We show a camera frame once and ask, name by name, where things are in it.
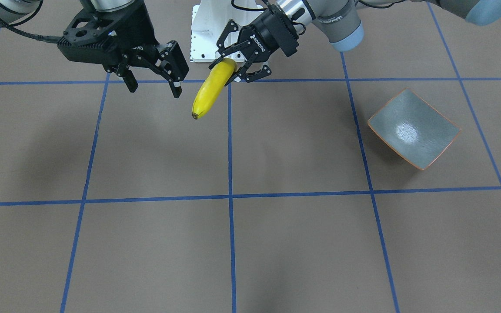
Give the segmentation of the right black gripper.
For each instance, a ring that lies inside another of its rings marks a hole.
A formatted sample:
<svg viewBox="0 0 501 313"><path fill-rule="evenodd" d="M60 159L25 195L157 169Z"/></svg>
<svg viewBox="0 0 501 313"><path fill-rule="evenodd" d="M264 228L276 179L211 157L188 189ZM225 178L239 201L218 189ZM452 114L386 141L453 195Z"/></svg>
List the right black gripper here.
<svg viewBox="0 0 501 313"><path fill-rule="evenodd" d="M181 82L189 72L177 41L159 44L156 40L145 4L84 4L57 47L70 61L105 66L106 72L123 79L131 93L139 84L129 57L137 54L149 60L148 68L168 82L175 99L181 96Z"/></svg>

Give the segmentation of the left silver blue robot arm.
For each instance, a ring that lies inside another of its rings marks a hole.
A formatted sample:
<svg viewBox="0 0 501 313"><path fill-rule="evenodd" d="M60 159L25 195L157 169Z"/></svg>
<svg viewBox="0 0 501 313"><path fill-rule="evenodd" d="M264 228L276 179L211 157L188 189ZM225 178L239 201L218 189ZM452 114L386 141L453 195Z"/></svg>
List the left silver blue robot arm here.
<svg viewBox="0 0 501 313"><path fill-rule="evenodd" d="M355 0L273 0L251 23L240 26L229 20L217 40L218 58L209 66L215 69L228 56L240 53L244 64L231 72L228 83L239 79L252 83L271 74L270 56L282 50L296 53L298 38L313 24L339 52L357 47L364 37L364 26Z"/></svg>

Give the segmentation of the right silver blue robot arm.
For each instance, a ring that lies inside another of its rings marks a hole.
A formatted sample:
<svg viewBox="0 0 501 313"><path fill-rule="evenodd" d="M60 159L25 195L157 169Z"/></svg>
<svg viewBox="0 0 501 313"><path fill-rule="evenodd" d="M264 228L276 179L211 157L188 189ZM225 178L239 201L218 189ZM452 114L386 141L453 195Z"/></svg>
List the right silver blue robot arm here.
<svg viewBox="0 0 501 313"><path fill-rule="evenodd" d="M42 5L41 0L0 0L0 28L55 44L69 61L101 65L123 79L131 93L138 88L131 68L150 69L167 81L173 97L180 97L189 66L177 41L157 41L143 0L82 0L61 36L19 30Z"/></svg>

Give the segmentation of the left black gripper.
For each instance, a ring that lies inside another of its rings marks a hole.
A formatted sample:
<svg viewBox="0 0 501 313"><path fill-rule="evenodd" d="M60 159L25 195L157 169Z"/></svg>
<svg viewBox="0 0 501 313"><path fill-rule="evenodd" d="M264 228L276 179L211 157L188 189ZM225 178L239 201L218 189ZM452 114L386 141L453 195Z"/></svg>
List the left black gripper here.
<svg viewBox="0 0 501 313"><path fill-rule="evenodd" d="M217 58L209 65L209 69L224 59L234 59L243 66L234 71L227 84L237 79L252 83L272 74L266 63L262 63L259 70L248 73L252 65L267 62L279 48L287 57L292 56L297 52L298 45L295 27L280 10L265 10L246 26L240 26L230 19L216 42Z"/></svg>

